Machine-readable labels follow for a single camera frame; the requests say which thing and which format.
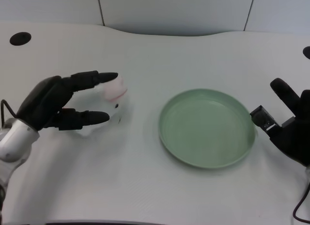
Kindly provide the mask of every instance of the green plate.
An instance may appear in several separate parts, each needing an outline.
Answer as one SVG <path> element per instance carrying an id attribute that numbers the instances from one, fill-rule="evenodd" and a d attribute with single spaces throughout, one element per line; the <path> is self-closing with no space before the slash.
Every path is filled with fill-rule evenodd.
<path id="1" fill-rule="evenodd" d="M 249 112 L 235 98 L 195 89 L 165 105 L 159 118 L 159 136 L 179 160 L 201 168 L 220 168 L 247 155 L 255 128 Z"/>

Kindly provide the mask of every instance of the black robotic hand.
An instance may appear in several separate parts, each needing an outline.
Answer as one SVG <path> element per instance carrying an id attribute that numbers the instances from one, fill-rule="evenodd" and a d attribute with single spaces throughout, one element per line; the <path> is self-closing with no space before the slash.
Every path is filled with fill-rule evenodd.
<path id="1" fill-rule="evenodd" d="M 259 106 L 250 113 L 252 121 L 268 134 L 270 141 L 286 156 L 310 166 L 310 90 L 301 97 L 283 80 L 277 78 L 270 83 L 273 91 L 293 112 L 290 118 L 279 126 L 270 114 Z"/>
<path id="2" fill-rule="evenodd" d="M 59 130 L 82 129 L 83 126 L 109 120 L 105 112 L 63 109 L 74 92 L 94 88 L 115 79 L 118 73 L 82 72 L 71 77 L 54 76 L 38 83 L 21 104 L 16 118 L 35 130 L 58 127 Z"/>

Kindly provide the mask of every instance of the black hole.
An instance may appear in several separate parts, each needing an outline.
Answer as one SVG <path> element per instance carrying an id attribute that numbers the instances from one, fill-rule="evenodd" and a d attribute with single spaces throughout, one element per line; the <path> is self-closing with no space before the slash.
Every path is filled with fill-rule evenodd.
<path id="1" fill-rule="evenodd" d="M 310 59 L 310 47 L 304 48 L 302 52 L 306 56 L 307 59 Z"/>
<path id="2" fill-rule="evenodd" d="M 31 40 L 31 34 L 28 32 L 19 32 L 14 34 L 10 38 L 10 43 L 13 46 L 21 46 L 28 43 Z"/>

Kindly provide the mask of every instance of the robotic arm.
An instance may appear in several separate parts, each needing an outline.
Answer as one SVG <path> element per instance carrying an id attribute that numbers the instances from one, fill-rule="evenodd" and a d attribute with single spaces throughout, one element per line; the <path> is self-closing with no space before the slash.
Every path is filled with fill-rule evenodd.
<path id="1" fill-rule="evenodd" d="M 38 131 L 56 127 L 59 130 L 82 129 L 109 120 L 105 112 L 64 109 L 74 92 L 94 88 L 114 80 L 118 73 L 83 72 L 62 78 L 54 76 L 38 83 L 21 104 L 16 114 L 6 101 L 1 102 L 0 130 L 0 221 L 9 179 L 13 171 L 29 157 L 31 145 L 40 137 Z M 14 118 L 4 122 L 3 105 Z"/>
<path id="2" fill-rule="evenodd" d="M 310 172 L 310 90 L 304 90 L 299 97 L 283 80 L 277 78 L 270 83 L 271 88 L 284 104 L 293 112 L 291 117 L 280 126 L 273 117 L 259 106 L 250 113 L 252 121 L 260 127 L 270 141 L 286 156 L 304 165 Z M 293 211 L 293 217 L 303 223 L 310 221 L 298 218 L 296 212 L 306 199 L 310 184 Z"/>

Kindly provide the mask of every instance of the table surface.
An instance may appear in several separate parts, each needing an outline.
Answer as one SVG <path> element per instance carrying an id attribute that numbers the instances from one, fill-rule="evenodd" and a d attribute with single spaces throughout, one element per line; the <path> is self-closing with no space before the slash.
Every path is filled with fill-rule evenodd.
<path id="1" fill-rule="evenodd" d="M 292 116 L 269 84 L 282 78 L 310 88 L 310 36 L 227 32 L 201 37 L 150 36 L 73 24 L 0 23 L 0 95 L 17 111 L 40 80 L 76 72 L 119 72 L 130 102 L 119 124 L 83 139 L 45 129 L 13 175 L 4 223 L 135 221 L 169 225 L 291 225 L 307 184 L 305 168 L 258 130 L 250 154 L 220 170 L 173 158 L 157 119 L 174 95 L 210 88 L 249 111 L 263 105 L 282 123 Z M 12 46 L 10 37 L 32 40 Z M 299 216 L 310 218 L 310 199 Z"/>

